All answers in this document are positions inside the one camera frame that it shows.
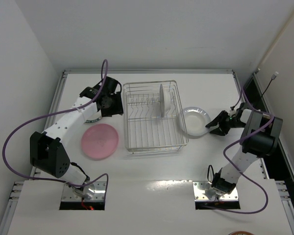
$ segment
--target pink plate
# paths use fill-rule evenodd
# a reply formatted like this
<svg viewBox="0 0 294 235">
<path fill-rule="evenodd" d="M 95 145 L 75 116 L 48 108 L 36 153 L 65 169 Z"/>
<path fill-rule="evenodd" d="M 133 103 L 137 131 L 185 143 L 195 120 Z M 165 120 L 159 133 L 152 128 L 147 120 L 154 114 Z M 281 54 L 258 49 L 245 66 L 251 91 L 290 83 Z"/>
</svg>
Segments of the pink plate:
<svg viewBox="0 0 294 235">
<path fill-rule="evenodd" d="M 116 151 L 119 135 L 108 124 L 97 124 L 85 131 L 82 137 L 82 150 L 90 158 L 99 160 L 109 157 Z"/>
</svg>

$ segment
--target white table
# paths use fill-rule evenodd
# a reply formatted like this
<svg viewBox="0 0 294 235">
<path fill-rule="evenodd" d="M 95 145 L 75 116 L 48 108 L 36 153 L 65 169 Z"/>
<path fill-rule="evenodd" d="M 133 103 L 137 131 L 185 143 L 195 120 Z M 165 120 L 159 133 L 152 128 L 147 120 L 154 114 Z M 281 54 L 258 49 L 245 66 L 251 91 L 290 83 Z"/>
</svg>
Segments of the white table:
<svg viewBox="0 0 294 235">
<path fill-rule="evenodd" d="M 176 80 L 182 106 L 201 107 L 211 118 L 221 110 L 227 110 L 239 97 L 233 75 L 226 73 L 110 73 L 109 76 L 122 84 Z M 79 93 L 87 86 L 94 86 L 99 78 L 99 74 L 70 73 L 58 110 L 71 107 Z M 275 182 L 264 179 L 258 161 L 246 174 L 267 190 L 269 205 L 266 210 L 254 215 L 195 210 L 192 181 L 205 181 L 209 164 L 215 171 L 227 164 L 222 151 L 239 139 L 242 129 L 233 129 L 226 137 L 207 134 L 190 139 L 178 153 L 137 157 L 129 155 L 124 147 L 122 116 L 104 118 L 100 122 L 114 126 L 119 133 L 120 143 L 112 156 L 93 161 L 82 153 L 80 139 L 91 126 L 89 124 L 78 130 L 66 151 L 71 161 L 77 162 L 91 179 L 109 174 L 105 211 L 59 211 L 61 183 L 26 181 L 9 235 L 227 235 L 237 230 L 254 234 L 292 234 Z M 237 149 L 238 146 L 234 146 L 228 155 L 233 156 Z M 49 177 L 44 172 L 41 176 Z M 241 178 L 237 189 L 241 211 L 253 211 L 263 206 L 265 196 L 252 183 Z"/>
</svg>

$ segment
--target white wall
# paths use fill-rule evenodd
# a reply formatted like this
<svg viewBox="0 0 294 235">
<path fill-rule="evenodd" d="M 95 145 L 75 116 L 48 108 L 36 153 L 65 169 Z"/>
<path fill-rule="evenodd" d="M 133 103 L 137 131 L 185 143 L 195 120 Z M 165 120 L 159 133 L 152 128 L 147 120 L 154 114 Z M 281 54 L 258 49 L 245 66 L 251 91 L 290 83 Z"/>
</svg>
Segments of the white wall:
<svg viewBox="0 0 294 235">
<path fill-rule="evenodd" d="M 48 112 L 58 74 L 13 0 L 0 0 L 0 222 L 15 180 L 1 156 L 8 134 L 24 121 Z M 8 146 L 8 161 L 30 173 L 29 137 L 45 120 L 20 130 Z"/>
<path fill-rule="evenodd" d="M 245 81 L 294 0 L 16 0 L 59 71 L 234 69 Z"/>
<path fill-rule="evenodd" d="M 294 167 L 294 17 L 260 69 L 258 77 L 262 90 L 269 83 L 271 75 L 279 72 L 264 97 L 274 114 L 283 118 L 281 138 L 287 143 Z"/>
</svg>

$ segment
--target dish rack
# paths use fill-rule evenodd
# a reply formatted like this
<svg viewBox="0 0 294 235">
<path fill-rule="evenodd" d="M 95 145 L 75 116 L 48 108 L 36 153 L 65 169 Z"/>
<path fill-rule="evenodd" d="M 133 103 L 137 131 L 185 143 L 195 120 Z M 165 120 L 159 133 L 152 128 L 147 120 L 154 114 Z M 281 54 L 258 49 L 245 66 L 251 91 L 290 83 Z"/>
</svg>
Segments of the dish rack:
<svg viewBox="0 0 294 235">
<path fill-rule="evenodd" d="M 159 90 L 170 94 L 171 108 L 161 117 Z M 177 151 L 187 145 L 180 95 L 175 81 L 134 82 L 123 86 L 124 139 L 133 154 Z"/>
</svg>

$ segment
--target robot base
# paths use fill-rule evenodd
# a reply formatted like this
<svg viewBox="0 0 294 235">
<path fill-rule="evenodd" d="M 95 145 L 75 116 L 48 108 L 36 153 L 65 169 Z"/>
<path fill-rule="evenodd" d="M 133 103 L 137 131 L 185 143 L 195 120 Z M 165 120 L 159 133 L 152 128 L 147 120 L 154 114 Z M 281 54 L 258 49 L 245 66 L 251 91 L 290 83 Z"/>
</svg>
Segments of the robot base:
<svg viewBox="0 0 294 235">
<path fill-rule="evenodd" d="M 205 206 L 222 209 L 240 209 L 239 196 L 236 188 L 231 194 L 218 196 L 208 181 L 193 182 L 196 210 L 211 210 Z"/>
<path fill-rule="evenodd" d="M 95 182 L 95 193 L 91 199 L 85 199 L 84 205 L 89 207 L 92 206 L 97 211 L 104 211 L 104 194 L 106 182 Z M 82 198 L 74 193 L 73 188 L 70 188 L 67 184 L 64 184 L 62 191 L 62 198 L 60 204 L 60 210 L 81 210 L 84 211 L 85 208 L 82 207 Z"/>
</svg>

